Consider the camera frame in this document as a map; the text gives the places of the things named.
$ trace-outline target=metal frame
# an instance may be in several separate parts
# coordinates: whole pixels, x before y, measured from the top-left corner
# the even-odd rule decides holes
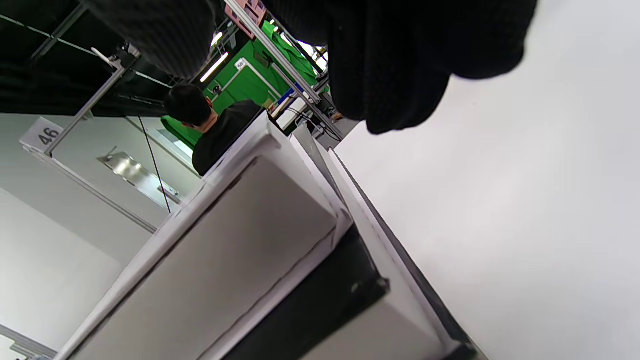
[[[321,112],[318,108],[316,108],[315,104],[311,103],[311,101],[309,99],[307,99],[305,94],[303,94],[300,91],[300,89],[293,83],[293,81],[291,81],[291,79],[289,79],[284,74],[284,71],[282,71],[282,69],[278,65],[276,65],[274,63],[274,64],[271,64],[271,66],[273,67],[273,70],[276,70],[276,72],[280,76],[282,76],[284,81],[286,81],[287,84],[289,84],[289,86],[291,86],[293,91],[296,92],[296,94],[298,94],[298,96],[302,98],[302,101],[304,101],[307,104],[309,109],[311,109],[311,112],[313,112],[314,115],[317,116],[320,119],[321,122],[324,122],[324,124],[327,125],[327,127],[329,127],[332,130],[332,132],[335,133],[335,135],[338,137],[338,139],[340,141],[342,141],[344,139],[344,135],[342,134],[342,131],[340,131],[340,129],[338,129],[338,127],[331,120],[329,120],[329,118],[323,112]]]
[[[134,47],[129,46],[129,52],[135,56],[136,60],[140,57],[139,52]],[[111,200],[109,197],[104,195],[100,190],[98,190],[94,185],[92,185],[89,181],[85,180],[80,175],[71,171],[71,169],[67,168],[65,165],[63,165],[53,157],[53,150],[55,150],[60,145],[60,143],[69,135],[69,133],[91,111],[91,108],[94,107],[100,101],[100,99],[107,94],[107,92],[118,82],[118,80],[120,80],[120,78],[127,72],[129,67],[124,67],[118,64],[116,71],[104,83],[104,85],[102,85],[102,87],[98,89],[98,91],[91,97],[91,99],[89,99],[89,101],[80,109],[80,111],[76,114],[71,124],[67,126],[58,135],[58,137],[49,145],[49,147],[44,153],[36,151],[34,149],[30,149],[30,148],[27,148],[27,150],[32,154],[34,154],[37,158],[40,158],[44,162],[52,165],[56,170],[60,171],[69,179],[73,180],[76,184],[82,186],[82,188],[84,188],[85,190],[87,190],[88,192],[96,196],[98,199],[105,202],[107,205],[111,206],[113,209],[115,209],[119,213],[123,214],[125,217],[133,221],[135,224],[139,225],[144,230],[153,234],[157,230],[155,226],[147,222],[145,219],[134,214],[132,211],[128,210],[127,208]]]
[[[269,84],[269,81],[267,81],[267,79],[265,79],[265,78],[264,78],[264,76],[262,76],[262,74],[261,74],[261,73],[259,73],[259,72],[258,72],[258,70],[256,70],[256,69],[255,69],[255,67],[253,67],[253,65],[251,65],[251,64],[249,63],[249,61],[247,61],[245,58],[241,58],[240,60],[244,60],[244,61],[246,62],[246,63],[245,63],[245,65],[244,65],[244,67],[243,67],[243,68],[241,68],[240,70],[238,70],[238,71],[237,71],[237,72],[236,72],[236,73],[231,77],[231,79],[229,79],[229,82],[228,82],[225,86],[221,86],[221,87],[220,87],[220,92],[225,91],[225,90],[229,87],[229,85],[231,85],[231,83],[233,83],[233,82],[234,82],[234,80],[238,77],[238,75],[240,75],[240,73],[242,72],[242,70],[244,70],[244,69],[246,69],[246,68],[249,68],[249,69],[251,69],[251,70],[255,73],[255,75],[256,75],[260,80],[262,80],[262,82],[263,82],[265,85],[267,85],[267,87],[268,87],[269,89],[271,89],[271,91],[273,91],[273,92],[275,93],[275,95],[277,95],[277,96],[278,96],[275,100],[276,100],[276,101],[277,101],[277,100],[280,100],[280,98],[282,97],[282,95],[278,92],[278,90],[276,90],[276,88],[274,88],[274,87],[273,87],[273,85]],[[213,97],[213,99],[211,99],[211,102],[214,102],[215,100],[217,100],[219,96],[220,96],[220,95],[216,94],[216,96],[214,96],[214,97]]]
[[[45,345],[42,345],[35,340],[29,339],[25,335],[13,331],[1,324],[0,335],[13,340],[15,343],[10,347],[10,349],[26,357],[46,356],[50,359],[53,359],[54,357],[56,357],[56,355],[58,355],[55,350],[46,347]]]
[[[225,3],[229,5],[231,10],[233,10],[236,15],[238,15],[238,19],[242,20],[246,28],[251,31],[257,38],[262,42],[262,45],[267,48],[267,50],[273,55],[273,57],[278,60],[278,63],[284,68],[281,69],[277,64],[273,63],[271,66],[276,70],[276,72],[282,76],[282,79],[295,91],[309,106],[311,111],[320,119],[320,121],[324,122],[327,127],[329,127],[335,134],[338,136],[338,139],[342,140],[344,135],[342,131],[336,127],[336,125],[317,107],[316,104],[321,101],[320,96],[316,93],[316,91],[307,84],[307,82],[302,78],[298,71],[289,63],[289,60],[280,52],[280,50],[276,47],[274,43],[271,42],[271,39],[265,34],[256,23],[253,22],[251,17],[244,12],[244,9],[240,4],[235,2],[235,0],[225,0]],[[307,93],[309,98],[307,99],[300,89],[291,81],[291,79],[287,76],[287,73],[291,75],[293,79],[299,84],[299,86]]]
[[[42,45],[31,55],[31,61],[37,61],[45,56],[56,42],[84,15],[87,8],[79,4],[51,33],[51,37],[45,40]]]
[[[61,42],[62,44],[65,44],[65,45],[68,45],[68,46],[73,47],[73,48],[75,48],[75,49],[78,49],[78,50],[80,50],[80,51],[82,51],[82,52],[84,52],[84,53],[91,54],[91,55],[93,55],[93,56],[98,56],[98,55],[97,55],[97,54],[95,54],[94,52],[89,51],[89,50],[85,49],[84,47],[80,47],[80,46],[78,46],[78,45],[71,44],[70,42],[68,42],[68,41],[66,41],[66,40],[63,40],[62,38],[60,38],[60,36],[62,36],[62,34],[59,34],[58,36],[56,36],[56,35],[52,35],[52,34],[48,34],[48,33],[44,32],[44,31],[40,31],[40,30],[38,30],[38,29],[36,29],[36,28],[33,28],[33,27],[31,27],[31,26],[28,26],[28,25],[25,25],[25,24],[23,24],[23,23],[19,22],[18,20],[12,19],[12,18],[7,17],[7,16],[2,15],[2,14],[0,14],[0,19],[5,20],[5,21],[8,21],[8,22],[11,22],[11,23],[16,24],[16,25],[18,25],[18,26],[22,26],[23,28],[26,28],[26,29],[28,29],[28,30],[30,30],[30,31],[33,31],[34,33],[38,33],[38,34],[40,34],[40,35],[44,35],[45,37],[47,37],[48,39],[47,39],[47,40],[46,40],[46,41],[45,41],[45,42],[40,46],[40,47],[43,47],[43,49],[44,49],[44,47],[45,47],[45,46],[46,46],[46,47],[48,47],[48,49],[46,50],[47,52],[48,52],[49,50],[51,50],[51,48],[53,47],[53,45],[55,45],[55,44],[56,44],[56,42]],[[63,33],[67,32],[67,30],[71,27],[71,25],[73,25],[73,23],[68,24],[68,25],[67,25],[67,26],[68,26],[68,28],[67,28],[67,29],[65,29]],[[35,59],[34,59],[34,56],[37,56],[38,58],[41,58],[41,57],[43,57],[45,54],[46,54],[46,53],[41,53],[41,54],[39,54],[39,55],[38,55],[38,51],[36,51],[35,53],[33,53],[33,54],[31,55],[31,59],[32,59],[32,60],[35,60]],[[145,79],[147,79],[147,80],[151,80],[151,81],[153,81],[153,82],[155,82],[155,83],[157,83],[157,84],[160,84],[160,85],[162,85],[162,86],[164,86],[164,87],[166,87],[166,88],[172,88],[172,86],[167,85],[167,84],[163,83],[162,81],[157,80],[157,79],[154,79],[154,78],[152,78],[152,77],[150,77],[150,76],[148,76],[148,75],[145,75],[145,74],[143,74],[143,73],[141,73],[141,72],[138,72],[138,71],[135,71],[135,70],[134,70],[133,72],[134,72],[134,74],[136,74],[137,76],[140,76],[140,77],[145,78]]]
[[[289,60],[280,52],[280,50],[271,42],[271,39],[265,34],[262,29],[253,22],[253,20],[249,17],[249,15],[244,12],[244,9],[240,4],[235,2],[235,0],[225,0],[225,3],[229,5],[231,10],[233,10],[236,15],[238,15],[238,19],[242,20],[246,28],[251,31],[257,38],[262,42],[262,45],[267,48],[267,50],[273,55],[273,57],[278,60],[278,63],[284,68],[285,73],[291,75],[293,79],[302,87],[302,89],[309,95],[311,98],[311,102],[317,104],[320,102],[320,96],[316,94],[315,91],[307,84],[307,82],[302,78],[298,71],[289,63]]]

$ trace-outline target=short black hair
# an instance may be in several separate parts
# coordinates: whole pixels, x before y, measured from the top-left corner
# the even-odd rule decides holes
[[[211,116],[202,90],[191,84],[174,86],[164,98],[164,108],[175,120],[194,126],[201,126]]]

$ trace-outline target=black ceiling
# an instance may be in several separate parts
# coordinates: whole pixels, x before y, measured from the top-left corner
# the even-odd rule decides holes
[[[0,42],[4,44],[0,47],[0,112],[75,115],[110,77],[113,70],[88,51],[94,47],[110,56],[124,40],[78,6],[75,0],[0,1]],[[77,20],[60,36],[62,42],[55,42],[45,53],[37,52],[47,41],[37,31],[55,35],[65,19],[68,22],[75,15],[79,15]],[[216,15],[219,26],[226,26],[224,11],[220,8]],[[219,51],[232,55],[239,50],[247,39],[240,33],[236,37],[235,49]],[[230,47],[228,44],[222,41],[219,46]],[[144,58],[132,69],[169,86],[184,81],[161,72]],[[161,100],[167,91],[168,87],[130,72],[92,111],[95,116],[110,117],[164,115]]]

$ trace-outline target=label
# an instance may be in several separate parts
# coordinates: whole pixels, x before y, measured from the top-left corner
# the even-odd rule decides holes
[[[40,117],[31,126],[31,129],[20,138],[20,143],[44,153],[63,130],[62,127]]]
[[[245,66],[246,66],[246,59],[245,58],[241,58],[240,60],[238,60],[236,62],[236,69],[238,69],[238,70],[242,70]]]

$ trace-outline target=black cable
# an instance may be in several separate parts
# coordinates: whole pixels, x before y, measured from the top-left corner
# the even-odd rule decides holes
[[[142,126],[142,132],[145,134],[145,138],[147,139],[147,145],[149,145],[149,151],[151,152],[151,158],[154,160],[154,166],[156,167],[156,174],[158,175],[158,180],[160,180],[160,189],[162,189],[162,194],[164,195],[164,201],[166,201],[166,208],[169,210],[169,214],[171,213],[171,207],[169,206],[169,198],[166,196],[166,191],[164,190],[164,183],[162,182],[162,177],[160,177],[160,171],[158,170],[158,164],[156,163],[156,156],[154,155],[154,150],[151,148],[151,142],[149,141],[149,135],[147,134],[147,129],[145,128],[145,123],[142,122],[142,118],[138,115],[138,119],[140,120],[140,126]]]
[[[312,123],[312,124],[314,124],[314,123],[313,123],[313,121],[311,120],[311,118],[310,118],[309,116],[307,116],[307,115],[305,115],[305,114],[300,113],[298,110],[295,110],[295,109],[292,109],[292,108],[286,108],[286,110],[289,110],[289,111],[291,111],[291,112],[295,113],[295,114],[296,114],[297,116],[299,116],[300,118],[302,118],[302,119],[307,119],[307,120],[311,121],[311,123]],[[337,142],[340,142],[340,138],[338,137],[338,134],[336,134],[336,133],[335,133],[335,131],[333,131],[333,129],[331,129],[331,128],[330,128],[330,127],[328,127],[328,126],[325,126],[322,122],[320,122],[320,126],[319,126],[319,127],[320,127],[322,130],[324,130],[324,133],[325,133],[327,136],[329,136],[329,138],[331,138],[331,139],[333,139],[333,140],[335,140],[335,141],[337,141]]]

